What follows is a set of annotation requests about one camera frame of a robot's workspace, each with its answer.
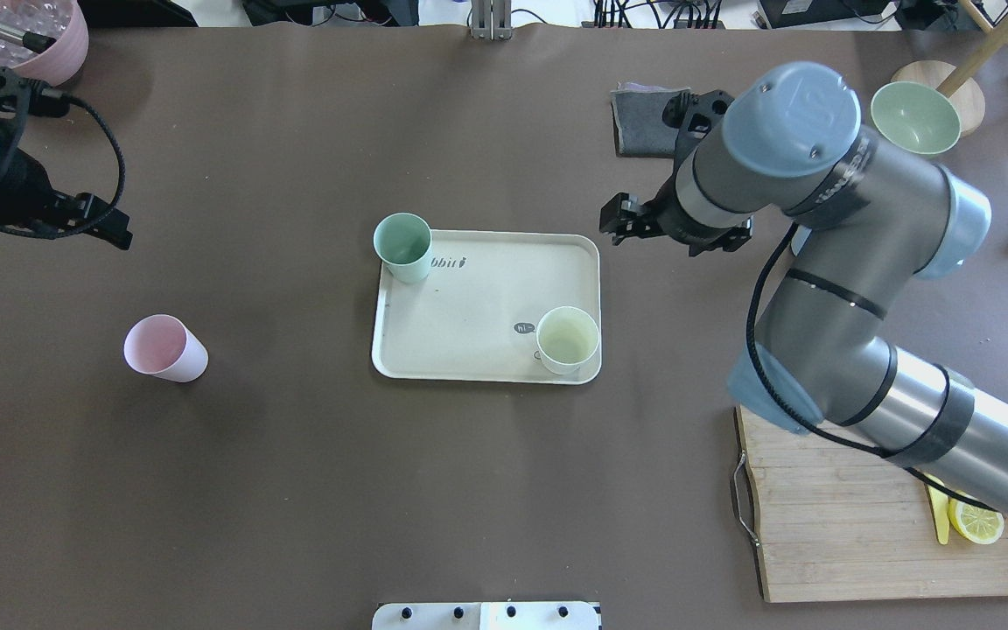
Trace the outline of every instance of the cutting board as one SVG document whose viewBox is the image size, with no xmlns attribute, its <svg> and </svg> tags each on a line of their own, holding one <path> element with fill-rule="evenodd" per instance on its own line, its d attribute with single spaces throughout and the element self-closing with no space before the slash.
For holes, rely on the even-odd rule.
<svg viewBox="0 0 1008 630">
<path fill-rule="evenodd" d="M 744 407 L 736 420 L 765 601 L 1008 595 L 1008 515 L 992 545 L 955 529 L 939 545 L 924 484 L 903 470 L 814 434 L 789 434 Z"/>
</svg>

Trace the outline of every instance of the green cup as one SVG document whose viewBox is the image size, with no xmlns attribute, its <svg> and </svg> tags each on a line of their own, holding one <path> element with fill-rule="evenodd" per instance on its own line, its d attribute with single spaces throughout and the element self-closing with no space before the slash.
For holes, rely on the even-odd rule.
<svg viewBox="0 0 1008 630">
<path fill-rule="evenodd" d="M 388 216 L 372 235 L 375 253 L 399 282 L 422 282 L 430 275 L 430 226 L 417 215 Z"/>
<path fill-rule="evenodd" d="M 959 140 L 959 112 L 947 96 L 922 83 L 896 81 L 873 95 L 869 103 L 873 127 L 896 146 L 913 154 L 934 156 Z"/>
</svg>

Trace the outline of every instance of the metal clamp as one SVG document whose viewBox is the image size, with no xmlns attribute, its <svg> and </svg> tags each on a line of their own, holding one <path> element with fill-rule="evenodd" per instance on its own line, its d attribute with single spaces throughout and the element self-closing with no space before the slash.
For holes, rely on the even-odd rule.
<svg viewBox="0 0 1008 630">
<path fill-rule="evenodd" d="M 741 527 L 745 529 L 745 533 L 749 535 L 749 542 L 753 543 L 753 547 L 760 548 L 760 538 L 757 534 L 753 532 L 753 526 L 751 522 L 753 517 L 749 518 L 751 522 L 745 522 L 744 515 L 741 515 L 741 498 L 739 492 L 737 492 L 737 474 L 745 470 L 745 464 L 749 462 L 749 456 L 746 454 L 745 450 L 741 450 L 739 458 L 737 458 L 737 466 L 733 467 L 733 476 L 731 481 L 729 481 L 729 492 L 731 492 L 731 498 L 733 498 L 733 515 L 736 515 L 737 522 L 741 523 Z"/>
<path fill-rule="evenodd" d="M 473 0 L 469 12 L 473 39 L 512 39 L 512 0 Z"/>
</svg>

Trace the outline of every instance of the lemon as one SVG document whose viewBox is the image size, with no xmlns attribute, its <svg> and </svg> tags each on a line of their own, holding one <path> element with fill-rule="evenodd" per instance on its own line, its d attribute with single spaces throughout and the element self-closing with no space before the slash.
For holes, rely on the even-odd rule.
<svg viewBox="0 0 1008 630">
<path fill-rule="evenodd" d="M 1003 515 L 982 507 L 968 506 L 957 499 L 948 503 L 948 520 L 960 535 L 978 545 L 989 545 L 1001 538 L 1005 529 Z"/>
</svg>

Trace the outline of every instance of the yellow knife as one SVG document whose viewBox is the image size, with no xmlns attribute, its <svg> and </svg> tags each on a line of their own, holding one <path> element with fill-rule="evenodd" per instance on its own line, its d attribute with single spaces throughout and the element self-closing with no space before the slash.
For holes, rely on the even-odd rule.
<svg viewBox="0 0 1008 630">
<path fill-rule="evenodd" d="M 943 482 L 934 476 L 927 475 L 927 478 L 943 486 Z M 947 545 L 948 534 L 952 532 L 952 523 L 948 520 L 948 495 L 926 484 L 925 488 L 927 488 L 927 500 L 931 503 L 931 519 L 935 521 L 935 539 L 940 545 Z"/>
</svg>

